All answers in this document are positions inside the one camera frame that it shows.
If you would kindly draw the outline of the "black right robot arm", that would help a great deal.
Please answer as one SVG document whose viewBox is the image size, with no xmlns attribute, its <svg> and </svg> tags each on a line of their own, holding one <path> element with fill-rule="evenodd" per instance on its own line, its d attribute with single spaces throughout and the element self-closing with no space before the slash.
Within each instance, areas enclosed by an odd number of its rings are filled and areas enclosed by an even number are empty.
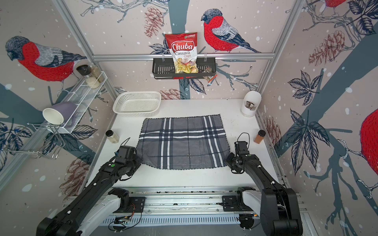
<svg viewBox="0 0 378 236">
<path fill-rule="evenodd" d="M 241 190 L 241 200 L 259 217 L 267 236 L 301 236 L 302 219 L 295 191 L 277 182 L 263 167 L 255 154 L 248 151 L 246 141 L 237 141 L 235 154 L 230 153 L 226 164 L 234 174 L 248 174 L 260 194 L 254 189 Z"/>
</svg>

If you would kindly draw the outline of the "grey plaid pillowcase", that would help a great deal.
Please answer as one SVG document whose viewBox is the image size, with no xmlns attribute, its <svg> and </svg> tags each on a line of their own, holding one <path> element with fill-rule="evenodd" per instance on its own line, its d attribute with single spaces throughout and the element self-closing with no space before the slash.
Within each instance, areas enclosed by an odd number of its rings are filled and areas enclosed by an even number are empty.
<svg viewBox="0 0 378 236">
<path fill-rule="evenodd" d="M 226 166 L 230 147 L 221 116 L 145 119 L 136 147 L 142 163 L 161 170 Z"/>
</svg>

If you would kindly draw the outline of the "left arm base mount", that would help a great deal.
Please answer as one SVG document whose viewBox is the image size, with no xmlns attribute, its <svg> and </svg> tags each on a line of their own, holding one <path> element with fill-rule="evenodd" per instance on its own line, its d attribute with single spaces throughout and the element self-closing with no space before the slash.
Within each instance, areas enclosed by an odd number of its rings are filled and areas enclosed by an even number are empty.
<svg viewBox="0 0 378 236">
<path fill-rule="evenodd" d="M 142 213 L 146 197 L 131 197 L 130 192 L 123 188 L 113 188 L 108 192 L 109 197 L 115 197 L 119 206 L 114 213 Z"/>
</svg>

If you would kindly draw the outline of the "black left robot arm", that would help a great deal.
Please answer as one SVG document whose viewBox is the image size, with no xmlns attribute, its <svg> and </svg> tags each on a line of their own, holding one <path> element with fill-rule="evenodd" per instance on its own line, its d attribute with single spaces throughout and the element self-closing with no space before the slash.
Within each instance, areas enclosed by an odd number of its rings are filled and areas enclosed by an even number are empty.
<svg viewBox="0 0 378 236">
<path fill-rule="evenodd" d="M 142 162 L 136 148 L 121 146 L 117 155 L 103 164 L 93 181 L 76 199 L 54 218 L 43 219 L 36 230 L 37 236 L 79 236 L 81 224 L 103 194 L 122 176 L 131 176 Z"/>
</svg>

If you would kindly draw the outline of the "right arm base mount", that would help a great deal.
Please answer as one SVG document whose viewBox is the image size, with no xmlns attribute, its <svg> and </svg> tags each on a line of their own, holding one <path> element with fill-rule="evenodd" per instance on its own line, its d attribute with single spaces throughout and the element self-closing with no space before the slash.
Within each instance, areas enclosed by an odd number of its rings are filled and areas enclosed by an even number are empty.
<svg viewBox="0 0 378 236">
<path fill-rule="evenodd" d="M 223 207 L 225 212 L 245 212 L 252 211 L 250 207 L 244 204 L 242 200 L 242 193 L 247 190 L 256 190 L 253 187 L 240 187 L 236 191 L 236 195 L 222 196 L 222 202 L 218 203 Z"/>
</svg>

